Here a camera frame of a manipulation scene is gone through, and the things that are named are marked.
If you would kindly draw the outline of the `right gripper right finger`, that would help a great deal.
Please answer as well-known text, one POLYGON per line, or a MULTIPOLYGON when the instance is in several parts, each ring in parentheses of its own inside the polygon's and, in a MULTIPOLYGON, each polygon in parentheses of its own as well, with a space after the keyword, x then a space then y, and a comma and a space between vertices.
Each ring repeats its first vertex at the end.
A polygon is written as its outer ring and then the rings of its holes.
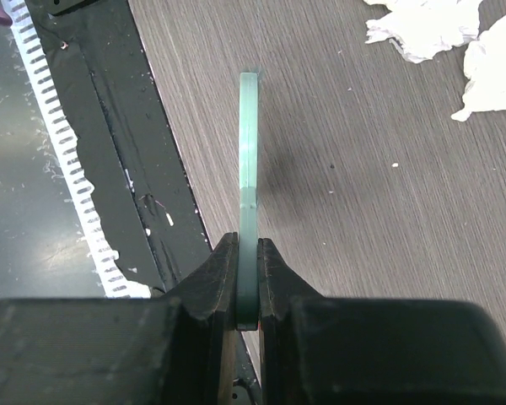
POLYGON ((330 298, 258 247, 266 404, 506 404, 506 343, 467 301, 330 298))

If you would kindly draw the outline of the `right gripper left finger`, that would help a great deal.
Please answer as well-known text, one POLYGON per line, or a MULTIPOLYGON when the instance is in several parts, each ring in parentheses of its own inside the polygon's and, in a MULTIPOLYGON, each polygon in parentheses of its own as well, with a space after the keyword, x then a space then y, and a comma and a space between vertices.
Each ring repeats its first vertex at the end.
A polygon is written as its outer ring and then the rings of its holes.
POLYGON ((0 300, 0 404, 229 404, 238 238, 151 299, 0 300))

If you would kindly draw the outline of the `paper scrap large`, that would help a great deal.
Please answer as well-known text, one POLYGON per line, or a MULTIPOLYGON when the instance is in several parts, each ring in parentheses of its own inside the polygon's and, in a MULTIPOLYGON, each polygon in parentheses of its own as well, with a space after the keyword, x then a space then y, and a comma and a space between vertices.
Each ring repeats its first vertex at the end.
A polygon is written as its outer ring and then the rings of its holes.
POLYGON ((440 52, 474 41, 506 38, 506 14, 489 30, 480 31, 480 1, 368 1, 388 14, 366 21, 368 44, 391 41, 401 56, 415 64, 440 52))

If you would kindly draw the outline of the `green hand brush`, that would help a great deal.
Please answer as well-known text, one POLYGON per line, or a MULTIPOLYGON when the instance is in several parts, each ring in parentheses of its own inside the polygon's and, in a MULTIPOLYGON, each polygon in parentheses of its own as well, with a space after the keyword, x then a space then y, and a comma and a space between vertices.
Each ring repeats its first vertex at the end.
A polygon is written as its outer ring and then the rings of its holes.
POLYGON ((240 221, 235 301, 236 329, 255 331, 259 317, 257 270, 258 74, 240 75, 239 189, 240 221))

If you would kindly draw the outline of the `paper scrap small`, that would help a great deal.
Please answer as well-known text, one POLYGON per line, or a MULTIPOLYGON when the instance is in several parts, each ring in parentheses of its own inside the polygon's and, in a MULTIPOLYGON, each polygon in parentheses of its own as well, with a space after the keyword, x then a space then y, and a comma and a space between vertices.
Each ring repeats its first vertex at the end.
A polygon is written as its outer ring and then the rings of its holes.
POLYGON ((463 71, 467 78, 463 108, 451 115, 453 120, 464 122, 476 112, 506 111, 506 14, 469 44, 463 71))

